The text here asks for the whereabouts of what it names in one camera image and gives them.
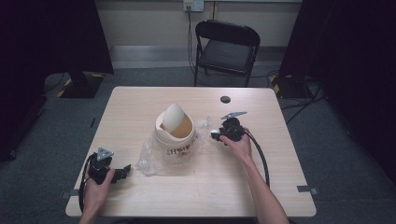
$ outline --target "white wall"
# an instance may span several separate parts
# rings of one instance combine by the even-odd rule
[[[182,1],[109,1],[96,5],[109,46],[187,46],[189,17]],[[215,19],[245,24],[262,38],[262,46],[286,47],[300,3],[205,2],[204,12],[191,13],[191,30]],[[195,33],[192,44],[195,45]]]

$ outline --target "hand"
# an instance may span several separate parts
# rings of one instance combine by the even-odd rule
[[[231,148],[233,154],[241,162],[252,160],[250,139],[246,134],[244,134],[242,139],[238,142],[229,139],[225,135],[221,135],[219,139]]]
[[[85,179],[88,180],[84,191],[84,211],[82,212],[79,223],[94,222],[106,201],[111,180],[116,173],[116,170],[110,169],[106,174],[105,181],[101,185],[98,185],[93,179],[89,177],[89,171],[90,167],[88,166],[87,172],[85,173]]]

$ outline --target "folding chair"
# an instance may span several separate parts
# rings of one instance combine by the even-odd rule
[[[246,25],[223,21],[201,21],[195,27],[197,52],[194,86],[197,85],[198,67],[238,76],[246,76],[248,86],[251,70],[260,46],[260,36]],[[203,48],[202,38],[208,39]]]

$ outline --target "black object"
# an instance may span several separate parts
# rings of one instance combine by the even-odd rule
[[[312,26],[325,21],[320,11],[329,12],[327,22]],[[297,21],[295,30],[312,35],[322,32],[317,34],[316,48],[292,36],[290,48],[311,54],[301,57],[298,51],[290,52],[300,61],[288,64],[305,64],[309,76],[322,80],[348,132],[396,184],[396,2],[304,0],[300,13],[306,15],[298,18],[315,16]]]
[[[267,161],[264,157],[264,154],[262,153],[262,148],[260,147],[259,143],[256,141],[254,138],[253,134],[242,127],[242,125],[239,122],[239,119],[232,117],[230,119],[226,119],[222,123],[222,128],[219,128],[218,132],[212,131],[211,135],[213,139],[216,139],[217,141],[221,140],[219,139],[222,135],[227,136],[229,139],[238,142],[242,139],[242,136],[246,134],[254,143],[256,146],[257,150],[259,151],[260,157],[262,158],[262,165],[264,166],[264,172],[265,172],[265,183],[270,187],[270,175],[268,171],[268,165]]]
[[[224,103],[224,104],[228,104],[231,102],[231,98],[229,96],[221,96],[220,100]]]
[[[222,135],[227,136],[231,140],[238,142],[239,140],[242,139],[242,136],[245,134],[244,128],[241,126],[239,119],[237,118],[230,118],[226,119],[222,123],[222,128],[219,128],[218,133],[212,132],[212,138],[216,139],[217,141],[221,141],[219,138]]]
[[[102,160],[98,159],[98,154],[93,152],[91,156],[85,161],[84,170],[82,172],[81,183],[79,185],[78,191],[78,202],[79,202],[79,209],[81,212],[84,210],[84,189],[85,189],[85,174],[87,173],[87,166],[90,165],[89,170],[89,178],[92,178],[98,185],[102,184],[105,179],[107,172],[110,170],[110,163],[112,158],[106,157]],[[116,173],[114,174],[111,183],[117,183],[118,180],[125,179],[126,176],[131,171],[131,164],[125,166],[123,169],[116,169]]]
[[[260,47],[260,36],[246,25],[223,21],[201,21],[195,27],[197,52],[194,86],[197,85],[198,67],[228,74],[246,76],[248,86],[251,70]],[[203,48],[201,38],[208,39]]]
[[[290,35],[278,77],[272,80],[279,98],[312,98],[306,87],[308,75],[322,37],[333,24],[336,0],[304,0]]]
[[[106,174],[110,170],[110,163],[112,158],[107,157],[101,161],[97,160],[97,153],[94,152],[90,161],[90,178],[94,179],[98,185],[105,181]],[[116,169],[111,183],[117,183],[118,180],[126,179],[126,176],[131,171],[131,165],[125,166],[123,169]]]
[[[58,93],[62,98],[94,98],[104,79],[101,75],[85,75],[82,72],[69,72],[70,81]]]
[[[6,160],[43,105],[48,76],[114,71],[93,0],[5,0],[0,21],[0,160]]]

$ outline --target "wire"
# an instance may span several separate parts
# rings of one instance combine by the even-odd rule
[[[88,159],[85,161],[85,165],[84,165],[84,170],[82,172],[82,177],[81,177],[81,183],[79,184],[79,190],[78,190],[78,203],[79,203],[79,209],[82,211],[84,211],[84,189],[85,189],[85,184],[87,183],[87,181],[91,178],[91,176],[84,181],[85,179],[85,174],[87,172],[87,166],[88,163],[91,162],[92,158],[94,157],[95,154],[92,154],[90,157],[88,157]]]
[[[257,143],[256,138],[254,138],[253,134],[248,129],[244,128],[244,131],[245,134],[251,139],[251,141],[253,141],[254,145],[259,151],[260,157],[262,158],[262,165],[264,166],[265,183],[268,185],[268,188],[270,188],[270,174],[268,171],[267,160],[265,159],[264,154],[262,153],[262,148],[260,147],[259,143]]]
[[[194,62],[192,60],[191,7],[187,7],[187,14],[189,16],[189,33],[188,33],[189,43],[188,43],[188,46],[187,46],[187,52],[189,54],[190,70],[191,70],[192,74],[195,75],[195,73],[194,73],[195,65],[194,65]]]
[[[324,94],[320,98],[317,99],[318,93],[319,93],[320,90],[321,90],[321,86],[317,89],[317,91],[315,92],[315,95],[312,97],[312,99],[310,99],[308,101],[301,102],[301,103],[299,103],[297,105],[288,105],[288,106],[285,106],[285,107],[281,108],[281,110],[285,110],[285,109],[290,109],[290,108],[302,106],[302,108],[300,108],[293,116],[291,116],[291,118],[288,121],[286,121],[286,124],[289,124],[307,106],[312,105],[314,102],[322,100],[325,97]]]

